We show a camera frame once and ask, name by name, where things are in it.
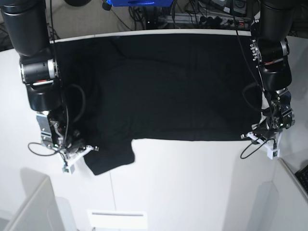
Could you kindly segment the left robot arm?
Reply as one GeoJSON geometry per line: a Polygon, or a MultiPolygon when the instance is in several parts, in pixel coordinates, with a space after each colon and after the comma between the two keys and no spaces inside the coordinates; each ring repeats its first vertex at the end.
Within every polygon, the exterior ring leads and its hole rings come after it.
{"type": "Polygon", "coordinates": [[[249,138],[252,144],[265,147],[270,159],[279,157],[282,132],[295,123],[288,89],[292,74],[288,62],[290,47],[287,35],[296,3],[295,0],[261,0],[259,17],[251,23],[250,50],[259,79],[243,91],[259,87],[268,106],[259,109],[259,123],[252,125],[252,131],[242,135],[242,138],[249,138]]]}

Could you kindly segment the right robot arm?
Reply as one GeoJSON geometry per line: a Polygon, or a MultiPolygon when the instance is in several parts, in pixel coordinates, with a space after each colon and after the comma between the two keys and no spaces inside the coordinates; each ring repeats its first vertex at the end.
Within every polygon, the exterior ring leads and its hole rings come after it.
{"type": "Polygon", "coordinates": [[[36,111],[40,145],[60,155],[62,171],[73,173],[76,162],[98,147],[87,145],[73,124],[86,109],[84,90],[77,115],[69,115],[63,80],[59,74],[54,34],[49,34],[43,0],[2,0],[0,12],[11,43],[20,55],[19,72],[26,87],[30,108],[36,111]]]}

